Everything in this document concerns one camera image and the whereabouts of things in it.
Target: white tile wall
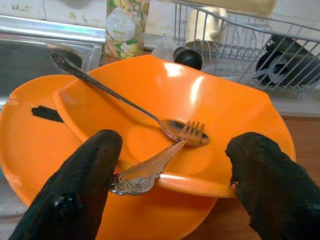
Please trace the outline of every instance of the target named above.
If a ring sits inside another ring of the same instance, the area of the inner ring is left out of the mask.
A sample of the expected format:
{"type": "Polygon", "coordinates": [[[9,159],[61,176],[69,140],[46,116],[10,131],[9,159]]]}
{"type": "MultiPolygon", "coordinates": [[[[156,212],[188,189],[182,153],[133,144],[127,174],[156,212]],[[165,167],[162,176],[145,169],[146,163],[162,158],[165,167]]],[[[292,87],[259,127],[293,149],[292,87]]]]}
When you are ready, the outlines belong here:
{"type": "Polygon", "coordinates": [[[46,19],[43,0],[0,0],[0,14],[46,19]]]}
{"type": "Polygon", "coordinates": [[[43,0],[46,19],[85,26],[106,26],[106,0],[43,0]]]}
{"type": "MultiPolygon", "coordinates": [[[[105,27],[107,0],[0,0],[0,14],[48,21],[105,27]]],[[[151,0],[146,31],[157,35],[174,32],[174,7],[168,0],[151,0]]],[[[320,28],[320,0],[278,0],[272,17],[320,28]]],[[[271,26],[283,31],[281,24],[271,26]]],[[[306,37],[320,34],[305,31],[306,37]]]]}
{"type": "Polygon", "coordinates": [[[273,13],[309,21],[319,20],[319,0],[278,0],[273,13]]]}

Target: countertop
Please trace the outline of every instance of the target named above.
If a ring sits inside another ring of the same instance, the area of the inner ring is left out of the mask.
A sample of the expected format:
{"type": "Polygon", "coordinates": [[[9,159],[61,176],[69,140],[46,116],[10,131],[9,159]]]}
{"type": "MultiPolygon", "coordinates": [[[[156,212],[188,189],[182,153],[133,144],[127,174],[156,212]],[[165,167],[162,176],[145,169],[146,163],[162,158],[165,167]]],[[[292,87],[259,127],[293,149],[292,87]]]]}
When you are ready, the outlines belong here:
{"type": "MultiPolygon", "coordinates": [[[[104,63],[116,59],[105,58],[104,63]]],[[[283,117],[294,142],[296,160],[320,185],[320,118],[283,117]]],[[[5,178],[0,178],[0,240],[8,239],[27,209],[5,178]]],[[[249,216],[236,198],[220,198],[203,223],[184,240],[259,240],[249,227],[249,216]]]]}

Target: fork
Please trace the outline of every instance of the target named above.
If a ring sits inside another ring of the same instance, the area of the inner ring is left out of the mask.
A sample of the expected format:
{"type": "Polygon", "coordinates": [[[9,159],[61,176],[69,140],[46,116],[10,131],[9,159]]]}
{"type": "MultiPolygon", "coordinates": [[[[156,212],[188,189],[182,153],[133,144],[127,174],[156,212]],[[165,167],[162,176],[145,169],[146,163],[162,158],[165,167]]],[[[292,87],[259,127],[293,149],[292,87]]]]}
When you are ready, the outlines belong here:
{"type": "Polygon", "coordinates": [[[139,195],[150,191],[155,184],[155,179],[160,176],[183,146],[188,141],[198,143],[201,140],[205,125],[200,122],[197,122],[195,127],[194,125],[195,121],[192,123],[188,121],[177,137],[179,141],[148,160],[132,166],[124,172],[114,174],[108,184],[110,192],[118,195],[139,195]]]}

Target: spoon bowl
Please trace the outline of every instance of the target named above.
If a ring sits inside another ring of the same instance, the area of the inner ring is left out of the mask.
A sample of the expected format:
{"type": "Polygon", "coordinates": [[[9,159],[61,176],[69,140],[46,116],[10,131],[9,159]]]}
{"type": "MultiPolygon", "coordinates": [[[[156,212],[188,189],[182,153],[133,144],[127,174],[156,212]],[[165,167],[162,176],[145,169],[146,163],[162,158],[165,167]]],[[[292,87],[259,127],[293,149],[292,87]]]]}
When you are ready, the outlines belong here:
{"type": "MultiPolygon", "coordinates": [[[[185,127],[186,124],[177,121],[177,120],[171,120],[171,119],[164,119],[160,121],[160,126],[163,129],[163,131],[173,140],[178,141],[178,135],[182,131],[182,129],[185,127]]],[[[187,145],[189,146],[202,146],[209,143],[209,137],[202,133],[202,138],[199,143],[187,141],[187,145]]]]}

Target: dish soap bottle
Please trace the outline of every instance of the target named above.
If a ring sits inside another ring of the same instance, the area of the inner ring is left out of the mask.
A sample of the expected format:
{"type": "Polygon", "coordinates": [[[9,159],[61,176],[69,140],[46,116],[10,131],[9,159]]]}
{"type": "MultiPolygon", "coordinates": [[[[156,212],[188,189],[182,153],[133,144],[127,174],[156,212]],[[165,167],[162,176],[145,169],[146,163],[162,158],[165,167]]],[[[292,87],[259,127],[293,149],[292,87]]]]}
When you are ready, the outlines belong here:
{"type": "Polygon", "coordinates": [[[139,56],[149,0],[107,0],[105,53],[117,59],[139,56]]]}

